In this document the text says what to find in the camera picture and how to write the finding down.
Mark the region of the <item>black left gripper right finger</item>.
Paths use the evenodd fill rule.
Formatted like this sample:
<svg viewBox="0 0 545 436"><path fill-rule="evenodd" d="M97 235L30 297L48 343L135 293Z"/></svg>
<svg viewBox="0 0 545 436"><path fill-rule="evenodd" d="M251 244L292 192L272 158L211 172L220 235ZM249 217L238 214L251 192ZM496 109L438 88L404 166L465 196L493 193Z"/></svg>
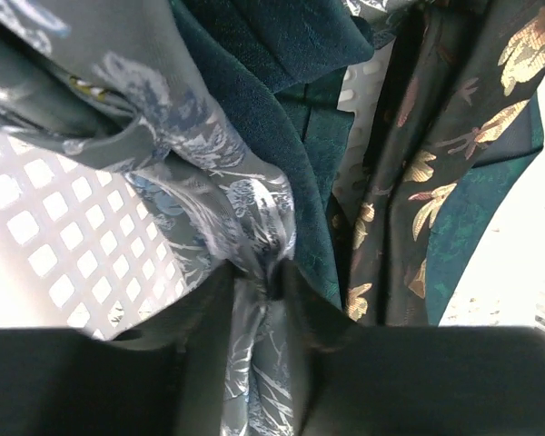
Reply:
<svg viewBox="0 0 545 436"><path fill-rule="evenodd" d="M545 435L545 334L363 327L279 267L299 435Z"/></svg>

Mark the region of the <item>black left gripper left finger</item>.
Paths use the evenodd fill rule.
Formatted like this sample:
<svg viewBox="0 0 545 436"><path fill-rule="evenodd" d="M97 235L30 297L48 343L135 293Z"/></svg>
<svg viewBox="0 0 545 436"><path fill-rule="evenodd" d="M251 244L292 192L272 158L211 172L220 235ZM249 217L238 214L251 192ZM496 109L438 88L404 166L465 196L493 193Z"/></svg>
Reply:
<svg viewBox="0 0 545 436"><path fill-rule="evenodd" d="M0 329L0 435L215 435L235 271L116 336Z"/></svg>

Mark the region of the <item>grey blue floral tie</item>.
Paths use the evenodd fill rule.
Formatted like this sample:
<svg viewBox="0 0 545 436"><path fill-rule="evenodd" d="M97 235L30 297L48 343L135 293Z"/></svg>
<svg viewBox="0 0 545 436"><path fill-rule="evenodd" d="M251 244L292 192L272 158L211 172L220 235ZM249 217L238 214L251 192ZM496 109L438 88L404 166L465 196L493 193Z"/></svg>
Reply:
<svg viewBox="0 0 545 436"><path fill-rule="evenodd" d="M223 435L293 435L283 307L294 253L286 175L213 99L165 1L0 1L0 130L121 174L191 290L232 263Z"/></svg>

